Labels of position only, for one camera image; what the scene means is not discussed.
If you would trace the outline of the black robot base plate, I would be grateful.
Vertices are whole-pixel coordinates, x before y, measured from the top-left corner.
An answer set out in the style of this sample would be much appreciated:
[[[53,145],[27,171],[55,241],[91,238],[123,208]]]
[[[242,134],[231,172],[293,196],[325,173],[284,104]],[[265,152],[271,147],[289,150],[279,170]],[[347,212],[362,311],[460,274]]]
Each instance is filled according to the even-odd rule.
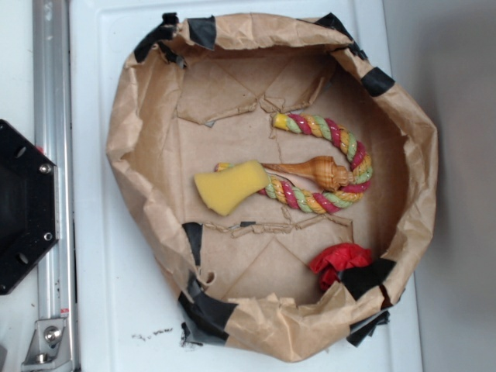
[[[1,121],[1,294],[10,294],[58,241],[56,170]]]

